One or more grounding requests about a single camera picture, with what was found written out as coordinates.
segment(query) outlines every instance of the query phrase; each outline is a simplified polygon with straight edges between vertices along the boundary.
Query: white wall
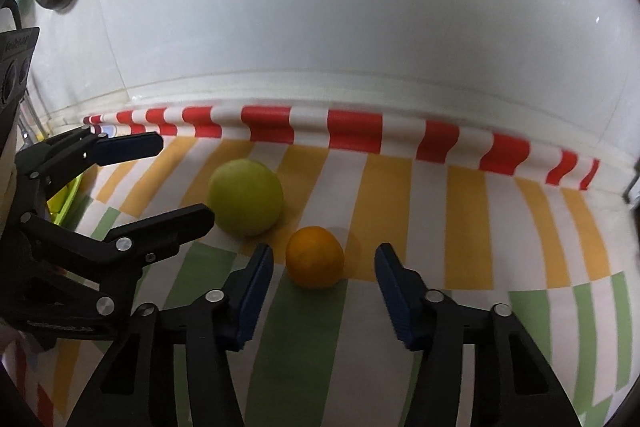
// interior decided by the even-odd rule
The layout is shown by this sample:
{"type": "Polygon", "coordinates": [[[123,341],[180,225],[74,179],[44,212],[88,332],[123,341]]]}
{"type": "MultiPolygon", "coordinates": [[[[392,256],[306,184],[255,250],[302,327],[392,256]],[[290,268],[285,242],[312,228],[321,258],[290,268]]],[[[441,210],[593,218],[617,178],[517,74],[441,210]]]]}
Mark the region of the white wall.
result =
{"type": "MultiPolygon", "coordinates": [[[[628,165],[640,154],[640,112],[633,104],[640,97],[637,0],[99,0],[92,6],[102,20],[95,20],[92,41],[79,17],[80,49],[89,54],[108,41],[113,60],[96,51],[97,73],[66,68],[63,82],[82,82],[81,96],[122,82],[117,93],[136,103],[216,97],[368,103],[498,126],[613,163],[628,165]]],[[[80,8],[79,2],[74,10],[80,8]]],[[[54,58],[45,36],[34,55],[38,78],[51,74],[53,60],[75,53],[57,44],[60,58],[54,58]]],[[[119,103],[120,95],[113,96],[119,103]]]]}

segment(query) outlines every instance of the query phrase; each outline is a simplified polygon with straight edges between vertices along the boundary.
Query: yellow stripe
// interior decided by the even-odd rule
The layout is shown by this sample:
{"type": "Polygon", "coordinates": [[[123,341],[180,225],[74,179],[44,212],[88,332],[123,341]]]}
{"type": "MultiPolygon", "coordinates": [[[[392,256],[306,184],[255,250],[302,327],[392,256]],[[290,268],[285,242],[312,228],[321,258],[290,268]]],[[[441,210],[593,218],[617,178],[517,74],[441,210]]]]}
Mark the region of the yellow stripe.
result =
{"type": "Polygon", "coordinates": [[[98,195],[96,196],[96,200],[101,201],[102,203],[107,203],[109,198],[113,196],[116,188],[120,184],[120,182],[124,179],[124,176],[129,174],[129,171],[133,168],[138,160],[134,160],[132,162],[124,162],[118,165],[115,170],[109,176],[109,179],[100,189],[98,195]]]}
{"type": "Polygon", "coordinates": [[[58,339],[58,357],[53,376],[51,401],[63,418],[66,418],[66,403],[68,402],[71,379],[78,361],[80,343],[81,341],[58,339]]]}
{"type": "Polygon", "coordinates": [[[447,169],[445,287],[491,290],[494,269],[484,172],[447,169]]]}
{"type": "Polygon", "coordinates": [[[572,188],[561,188],[560,190],[564,196],[564,202],[574,218],[589,279],[594,281],[610,275],[607,248],[604,246],[593,214],[591,214],[582,194],[579,190],[572,188]]]}
{"type": "Polygon", "coordinates": [[[190,204],[207,203],[209,178],[213,174],[213,171],[228,161],[246,158],[253,148],[254,144],[249,141],[222,140],[194,177],[193,182],[191,182],[191,185],[187,188],[180,202],[180,206],[185,207],[190,204]]]}
{"type": "Polygon", "coordinates": [[[284,209],[278,222],[267,232],[251,237],[242,244],[240,252],[250,255],[257,243],[267,243],[273,249],[276,263],[284,264],[284,251],[289,237],[298,223],[311,191],[316,186],[329,149],[290,145],[282,157],[276,174],[284,192],[284,209]]]}
{"type": "Polygon", "coordinates": [[[545,259],[546,287],[563,288],[571,286],[569,270],[566,267],[564,250],[562,249],[562,243],[560,243],[556,222],[542,187],[532,180],[516,178],[515,181],[525,201],[527,201],[533,216],[533,222],[536,224],[536,229],[540,236],[542,255],[545,259]]]}
{"type": "Polygon", "coordinates": [[[84,171],[84,173],[82,174],[82,179],[80,180],[80,186],[78,187],[78,190],[80,192],[82,192],[83,194],[91,193],[91,190],[95,185],[95,178],[98,175],[98,171],[100,169],[101,167],[92,165],[86,171],[84,171]]]}
{"type": "Polygon", "coordinates": [[[344,249],[345,277],[375,281],[373,256],[380,243],[391,243],[404,263],[412,164],[408,158],[367,157],[344,249]]]}
{"type": "Polygon", "coordinates": [[[121,204],[120,210],[129,216],[140,217],[156,192],[160,190],[174,169],[196,143],[197,138],[177,136],[167,145],[151,166],[142,174],[121,204]]]}

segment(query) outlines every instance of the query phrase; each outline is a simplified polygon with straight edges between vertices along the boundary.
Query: small orange fruit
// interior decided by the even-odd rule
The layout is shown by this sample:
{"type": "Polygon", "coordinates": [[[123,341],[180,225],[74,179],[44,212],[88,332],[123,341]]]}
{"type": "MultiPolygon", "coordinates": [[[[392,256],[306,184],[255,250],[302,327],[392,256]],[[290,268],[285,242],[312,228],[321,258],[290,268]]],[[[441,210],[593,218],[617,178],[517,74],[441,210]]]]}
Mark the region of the small orange fruit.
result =
{"type": "Polygon", "coordinates": [[[305,227],[289,238],[285,262],[289,277],[298,286],[329,288],[342,277],[344,252],[328,230],[305,227]]]}

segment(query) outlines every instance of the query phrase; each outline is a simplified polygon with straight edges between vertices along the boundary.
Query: striped tablecloth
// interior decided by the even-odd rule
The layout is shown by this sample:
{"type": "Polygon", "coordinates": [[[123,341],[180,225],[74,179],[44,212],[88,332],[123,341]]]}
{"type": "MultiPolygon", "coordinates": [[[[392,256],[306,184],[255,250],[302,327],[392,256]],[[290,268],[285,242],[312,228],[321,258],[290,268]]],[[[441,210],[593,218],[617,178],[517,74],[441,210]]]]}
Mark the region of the striped tablecloth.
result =
{"type": "MultiPolygon", "coordinates": [[[[244,266],[257,241],[271,245],[276,267],[255,338],[229,356],[248,427],[401,425],[420,356],[396,341],[374,281],[382,242],[461,304],[510,303],[584,425],[601,427],[640,373],[638,245],[619,196],[581,190],[597,160],[484,130],[318,108],[124,113],[87,121],[112,133],[159,130],[164,150],[88,172],[66,223],[79,233],[101,239],[204,202],[211,173],[234,158],[258,160],[282,182],[286,208],[272,230],[240,241],[214,227],[149,267],[134,303],[190,303],[244,266]],[[345,250],[334,288],[299,289],[282,266],[290,234],[308,225],[331,230],[345,250]]],[[[12,346],[5,362],[44,423],[61,426],[107,347],[66,340],[36,357],[12,346]]],[[[468,425],[472,360],[465,349],[459,425],[468,425]]],[[[175,365],[189,426],[183,349],[175,365]]]]}

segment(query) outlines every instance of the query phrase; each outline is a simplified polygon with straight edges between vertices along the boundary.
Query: screw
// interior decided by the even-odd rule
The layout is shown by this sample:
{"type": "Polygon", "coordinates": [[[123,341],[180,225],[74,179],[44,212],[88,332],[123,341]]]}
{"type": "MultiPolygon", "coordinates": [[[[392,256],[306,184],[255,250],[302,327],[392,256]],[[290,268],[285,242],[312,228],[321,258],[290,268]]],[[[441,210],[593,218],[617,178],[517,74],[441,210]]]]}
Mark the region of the screw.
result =
{"type": "Polygon", "coordinates": [[[153,304],[146,302],[144,304],[140,304],[136,311],[143,317],[146,317],[147,315],[151,315],[154,311],[156,311],[156,307],[153,304]]]}
{"type": "Polygon", "coordinates": [[[204,298],[209,302],[218,302],[225,298],[225,293],[222,290],[211,290],[204,298]]]}
{"type": "Polygon", "coordinates": [[[95,309],[100,315],[111,315],[116,305],[111,297],[100,297],[95,303],[95,309]]]}
{"type": "Polygon", "coordinates": [[[494,312],[496,315],[500,315],[500,317],[508,317],[511,315],[511,306],[508,304],[496,304],[494,306],[494,312]]]}
{"type": "Polygon", "coordinates": [[[121,252],[126,252],[133,245],[133,241],[129,237],[121,237],[116,241],[116,249],[121,252]]]}
{"type": "Polygon", "coordinates": [[[438,290],[429,290],[427,292],[427,300],[429,302],[442,302],[444,301],[444,295],[442,294],[442,292],[439,292],[438,290]]]}

